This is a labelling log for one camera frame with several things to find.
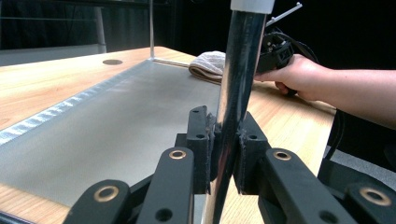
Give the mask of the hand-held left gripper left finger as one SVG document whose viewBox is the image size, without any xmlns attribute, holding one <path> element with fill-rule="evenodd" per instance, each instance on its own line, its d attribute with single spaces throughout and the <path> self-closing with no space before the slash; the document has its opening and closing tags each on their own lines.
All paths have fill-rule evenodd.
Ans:
<svg viewBox="0 0 396 224">
<path fill-rule="evenodd" d="M 197 106 L 189 112 L 187 131 L 177 134 L 176 146 L 186 147 L 193 153 L 193 192 L 195 194 L 208 193 L 210 182 L 210 121 L 211 115 L 207 112 L 207 106 Z"/>
</svg>

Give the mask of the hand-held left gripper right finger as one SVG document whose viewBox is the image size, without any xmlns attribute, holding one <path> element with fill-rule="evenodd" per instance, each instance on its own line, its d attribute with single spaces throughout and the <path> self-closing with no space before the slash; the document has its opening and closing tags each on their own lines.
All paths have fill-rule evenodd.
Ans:
<svg viewBox="0 0 396 224">
<path fill-rule="evenodd" d="M 259 160 L 264 155 L 264 151 L 270 147 L 261 127 L 247 112 L 238 130 L 238 152 L 233 168 L 233 179 L 239 194 L 259 194 L 257 180 Z"/>
</svg>

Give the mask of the striped cloth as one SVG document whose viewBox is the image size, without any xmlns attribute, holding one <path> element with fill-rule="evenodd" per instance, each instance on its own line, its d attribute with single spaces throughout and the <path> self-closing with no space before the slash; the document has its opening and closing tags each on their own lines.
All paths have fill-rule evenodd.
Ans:
<svg viewBox="0 0 396 224">
<path fill-rule="evenodd" d="M 208 51 L 197 56 L 189 65 L 190 73 L 202 80 L 220 84 L 224 71 L 226 54 L 221 51 Z"/>
</svg>

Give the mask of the grey two-tier metal shelf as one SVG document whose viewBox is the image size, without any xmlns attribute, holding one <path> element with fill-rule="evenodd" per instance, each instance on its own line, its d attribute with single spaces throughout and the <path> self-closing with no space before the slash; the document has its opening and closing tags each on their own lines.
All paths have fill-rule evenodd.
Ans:
<svg viewBox="0 0 396 224">
<path fill-rule="evenodd" d="M 203 221 L 219 222 L 274 1 L 231 1 L 220 86 L 150 59 L 0 131 L 0 183 L 60 201 L 74 201 L 106 178 L 134 183 L 152 172 L 190 109 L 208 103 L 218 109 L 217 119 L 204 133 L 212 142 L 198 168 L 205 174 Z"/>
</svg>

